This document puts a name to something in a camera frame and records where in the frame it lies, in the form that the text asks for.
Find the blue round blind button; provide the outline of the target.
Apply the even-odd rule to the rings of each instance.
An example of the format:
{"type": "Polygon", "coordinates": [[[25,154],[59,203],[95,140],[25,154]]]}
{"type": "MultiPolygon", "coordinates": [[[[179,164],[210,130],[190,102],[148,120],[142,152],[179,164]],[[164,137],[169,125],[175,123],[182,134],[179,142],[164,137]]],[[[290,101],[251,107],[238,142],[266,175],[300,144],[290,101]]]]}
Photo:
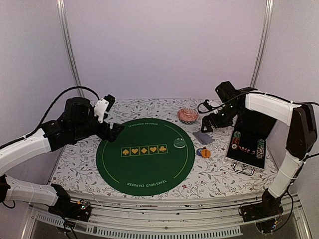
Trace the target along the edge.
{"type": "Polygon", "coordinates": [[[199,148],[196,150],[196,155],[198,156],[201,156],[202,157],[202,151],[203,151],[203,148],[199,148]]]}

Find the orange round blind button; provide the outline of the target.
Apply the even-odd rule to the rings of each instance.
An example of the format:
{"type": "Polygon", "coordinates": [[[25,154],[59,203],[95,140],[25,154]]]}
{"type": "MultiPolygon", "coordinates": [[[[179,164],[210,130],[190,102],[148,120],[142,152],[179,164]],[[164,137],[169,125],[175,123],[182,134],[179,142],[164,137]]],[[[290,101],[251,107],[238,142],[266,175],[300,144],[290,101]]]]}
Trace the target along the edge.
{"type": "Polygon", "coordinates": [[[201,150],[201,156],[202,156],[203,158],[210,158],[210,157],[211,157],[211,152],[210,152],[208,149],[203,148],[203,149],[201,150]]]}

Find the clear green dealer button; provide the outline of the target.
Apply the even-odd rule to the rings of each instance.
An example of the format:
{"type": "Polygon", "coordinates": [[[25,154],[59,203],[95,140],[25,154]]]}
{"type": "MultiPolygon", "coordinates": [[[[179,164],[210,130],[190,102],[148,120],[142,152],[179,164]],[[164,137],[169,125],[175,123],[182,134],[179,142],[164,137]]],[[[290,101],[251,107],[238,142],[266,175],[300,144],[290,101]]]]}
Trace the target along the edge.
{"type": "Polygon", "coordinates": [[[183,138],[176,138],[173,141],[173,145],[176,148],[184,148],[186,146],[186,142],[185,142],[185,140],[183,138]]]}

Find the red chip stack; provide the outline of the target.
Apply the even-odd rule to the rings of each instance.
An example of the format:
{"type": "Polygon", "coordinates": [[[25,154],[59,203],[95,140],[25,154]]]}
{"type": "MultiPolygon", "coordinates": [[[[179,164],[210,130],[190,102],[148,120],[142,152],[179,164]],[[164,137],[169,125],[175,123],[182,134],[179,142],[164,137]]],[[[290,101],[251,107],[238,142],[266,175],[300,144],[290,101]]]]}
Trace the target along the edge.
{"type": "Polygon", "coordinates": [[[231,149],[237,150],[239,148],[240,138],[241,138],[241,132],[235,131],[233,136],[232,136],[232,140],[231,140],[231,144],[230,144],[231,149]]]}

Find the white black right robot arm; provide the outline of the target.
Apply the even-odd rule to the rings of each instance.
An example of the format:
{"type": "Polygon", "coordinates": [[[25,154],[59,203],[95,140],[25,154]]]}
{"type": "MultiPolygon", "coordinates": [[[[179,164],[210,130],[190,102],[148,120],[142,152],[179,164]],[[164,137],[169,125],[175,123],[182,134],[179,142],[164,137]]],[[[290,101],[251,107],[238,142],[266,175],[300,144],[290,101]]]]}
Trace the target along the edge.
{"type": "Polygon", "coordinates": [[[206,99],[201,103],[206,111],[198,111],[204,115],[202,132],[230,126],[234,117],[248,117],[254,127],[261,127],[265,120],[279,121],[289,129],[282,164],[258,205],[260,216],[268,217],[311,157],[309,152],[318,138],[315,103],[289,101],[252,87],[236,89],[229,81],[220,83],[215,91],[221,104],[206,99]]]}

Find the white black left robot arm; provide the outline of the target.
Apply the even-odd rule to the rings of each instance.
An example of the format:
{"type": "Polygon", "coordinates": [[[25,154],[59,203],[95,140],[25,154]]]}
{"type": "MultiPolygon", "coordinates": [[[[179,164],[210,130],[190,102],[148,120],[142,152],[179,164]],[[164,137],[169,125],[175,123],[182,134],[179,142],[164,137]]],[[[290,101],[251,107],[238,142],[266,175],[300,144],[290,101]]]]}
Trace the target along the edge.
{"type": "Polygon", "coordinates": [[[13,167],[36,156],[54,152],[66,145],[75,145],[93,135],[101,140],[115,141],[124,129],[122,124],[110,125],[104,120],[115,98],[107,95],[91,105],[86,98],[68,99],[62,115],[57,120],[41,123],[14,143],[0,148],[0,201],[23,201],[53,206],[63,216],[74,212],[70,196],[57,184],[39,185],[14,179],[6,173],[13,167]]]}

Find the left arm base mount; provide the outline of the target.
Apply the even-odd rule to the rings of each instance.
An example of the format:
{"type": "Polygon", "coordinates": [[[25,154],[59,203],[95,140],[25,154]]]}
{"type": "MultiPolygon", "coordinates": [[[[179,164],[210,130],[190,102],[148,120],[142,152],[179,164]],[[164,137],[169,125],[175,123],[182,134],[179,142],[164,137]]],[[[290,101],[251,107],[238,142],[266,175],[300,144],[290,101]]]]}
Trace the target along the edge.
{"type": "Polygon", "coordinates": [[[88,222],[91,215],[91,202],[80,199],[77,202],[71,202],[70,199],[58,199],[54,206],[48,207],[48,212],[58,215],[63,219],[74,219],[88,222]]]}

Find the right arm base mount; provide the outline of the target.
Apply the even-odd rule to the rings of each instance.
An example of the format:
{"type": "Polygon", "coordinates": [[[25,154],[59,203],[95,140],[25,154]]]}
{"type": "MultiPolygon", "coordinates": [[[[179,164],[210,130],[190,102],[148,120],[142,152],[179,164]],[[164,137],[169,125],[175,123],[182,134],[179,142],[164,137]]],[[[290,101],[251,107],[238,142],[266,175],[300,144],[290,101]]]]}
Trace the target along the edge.
{"type": "Polygon", "coordinates": [[[238,209],[239,215],[244,222],[257,221],[257,230],[263,234],[271,234],[277,228],[284,212],[281,198],[275,200],[263,200],[260,203],[243,203],[238,209]]]}

